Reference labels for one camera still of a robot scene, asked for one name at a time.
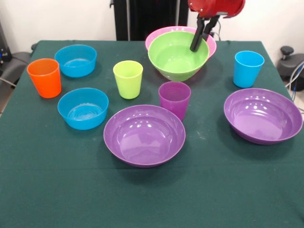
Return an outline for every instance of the pink bowl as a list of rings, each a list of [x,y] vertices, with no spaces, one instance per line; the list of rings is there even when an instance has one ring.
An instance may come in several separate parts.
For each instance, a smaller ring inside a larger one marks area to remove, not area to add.
[[[186,31],[186,32],[191,32],[191,33],[194,34],[196,32],[196,28],[187,27],[187,26],[169,26],[169,27],[164,27],[164,28],[160,28],[158,30],[155,30],[154,32],[150,33],[150,35],[148,35],[148,37],[146,38],[146,48],[147,48],[147,50],[149,50],[149,47],[150,47],[151,43],[159,35],[167,33],[167,32],[173,32],[173,31]],[[216,42],[215,42],[215,40],[212,36],[208,37],[207,44],[208,44],[208,47],[209,47],[209,57],[208,57],[208,59],[209,59],[215,53],[215,51],[217,49],[217,44],[216,44]]]

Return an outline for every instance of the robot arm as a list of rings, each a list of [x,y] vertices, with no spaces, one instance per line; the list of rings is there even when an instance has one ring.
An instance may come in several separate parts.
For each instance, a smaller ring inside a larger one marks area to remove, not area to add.
[[[198,12],[198,28],[194,35],[191,51],[195,52],[200,46],[201,39],[208,39],[211,30],[216,26],[219,17],[232,18],[238,15],[244,5],[245,0],[188,0],[191,11]]]

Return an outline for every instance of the cable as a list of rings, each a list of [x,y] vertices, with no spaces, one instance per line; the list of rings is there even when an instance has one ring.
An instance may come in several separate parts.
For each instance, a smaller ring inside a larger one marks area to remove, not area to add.
[[[219,25],[218,37],[219,37],[219,40],[220,40],[220,30],[222,29],[222,25],[221,25],[220,21],[218,21],[218,25]]]
[[[294,80],[295,80],[295,82],[294,82],[294,98],[295,98],[295,93],[296,93],[296,86],[297,86],[297,83],[298,83],[300,74],[301,74],[301,72],[302,72],[303,69],[304,69],[304,65],[302,65],[301,70],[298,70],[298,71],[297,71],[298,75],[297,75],[297,77],[294,79]]]
[[[301,70],[299,70],[299,72],[297,73],[297,75],[294,77],[295,73],[298,71],[298,69],[301,68]],[[289,90],[291,90],[291,84],[299,77],[300,73],[302,72],[304,68],[304,61],[302,63],[300,63],[293,71],[293,73],[291,74],[290,76],[290,80],[289,80],[289,83],[287,85],[285,85],[285,87],[289,87]]]
[[[295,81],[295,83],[294,83],[294,91],[293,91],[293,95],[292,95],[292,97],[291,97],[293,101],[295,101],[296,86],[297,86],[297,84],[298,84],[298,79],[299,79],[299,77],[297,77],[297,79],[296,79],[296,81]]]
[[[2,77],[0,77],[0,80],[3,81],[3,82],[6,82],[6,83],[8,83],[8,84],[10,84],[10,85],[13,86],[13,87],[16,87],[16,85],[15,85],[14,83],[11,83],[10,81],[8,81],[8,80],[6,80],[6,79],[4,79],[4,78],[2,78]]]
[[[19,61],[25,63],[26,65],[29,64],[29,63],[27,63],[26,61],[22,60],[21,58],[16,58],[16,57],[14,57],[14,56],[12,56],[12,58],[17,59],[17,60],[19,60]]]
[[[218,36],[218,40],[221,41],[219,34],[217,32],[214,32],[214,34],[216,34]]]

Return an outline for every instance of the green bowl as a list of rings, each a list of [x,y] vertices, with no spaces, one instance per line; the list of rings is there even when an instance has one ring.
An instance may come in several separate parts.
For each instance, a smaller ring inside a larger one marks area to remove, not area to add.
[[[171,81],[182,82],[192,77],[209,56],[208,45],[203,39],[197,52],[190,50],[193,37],[193,33],[185,31],[173,31],[158,36],[149,47],[151,63]]]

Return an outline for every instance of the purple cup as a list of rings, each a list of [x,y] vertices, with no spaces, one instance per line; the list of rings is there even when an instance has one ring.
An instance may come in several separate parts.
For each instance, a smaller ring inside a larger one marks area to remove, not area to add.
[[[174,113],[180,120],[186,115],[191,89],[182,82],[166,82],[158,90],[161,107]]]

